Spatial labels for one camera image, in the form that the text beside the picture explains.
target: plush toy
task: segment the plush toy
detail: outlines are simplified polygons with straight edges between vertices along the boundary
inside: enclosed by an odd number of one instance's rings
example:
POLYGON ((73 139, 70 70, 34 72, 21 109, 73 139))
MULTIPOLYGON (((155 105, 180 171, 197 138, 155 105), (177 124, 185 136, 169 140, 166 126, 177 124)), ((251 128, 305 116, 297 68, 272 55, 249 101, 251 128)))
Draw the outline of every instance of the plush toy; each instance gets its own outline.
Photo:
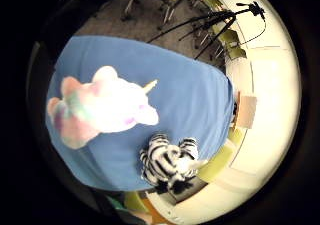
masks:
POLYGON ((190 188, 192 184, 188 181, 208 162, 198 160, 195 138, 184 138, 177 146, 170 144, 167 135, 162 133, 152 136, 149 147, 140 151, 140 160, 142 179, 160 193, 172 190, 175 194, 190 188))
POLYGON ((99 133, 125 131, 138 123, 156 125, 159 117, 146 95, 156 83, 141 87, 119 78, 113 67, 103 66, 91 83, 64 78, 62 99, 51 98, 47 111, 64 144, 81 148, 99 133))

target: zebra plush toy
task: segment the zebra plush toy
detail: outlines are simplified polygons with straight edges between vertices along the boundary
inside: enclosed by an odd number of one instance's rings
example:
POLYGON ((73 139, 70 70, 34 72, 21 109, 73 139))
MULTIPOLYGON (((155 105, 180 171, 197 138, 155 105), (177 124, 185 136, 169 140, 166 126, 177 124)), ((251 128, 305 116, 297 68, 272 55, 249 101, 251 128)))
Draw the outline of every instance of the zebra plush toy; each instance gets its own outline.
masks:
POLYGON ((157 133, 149 141, 149 147, 140 151, 143 163, 142 179, 156 187, 159 193, 173 191, 182 193, 192 186, 188 181, 205 163, 198 161, 195 138, 184 138, 179 145, 169 143, 166 134, 157 133))

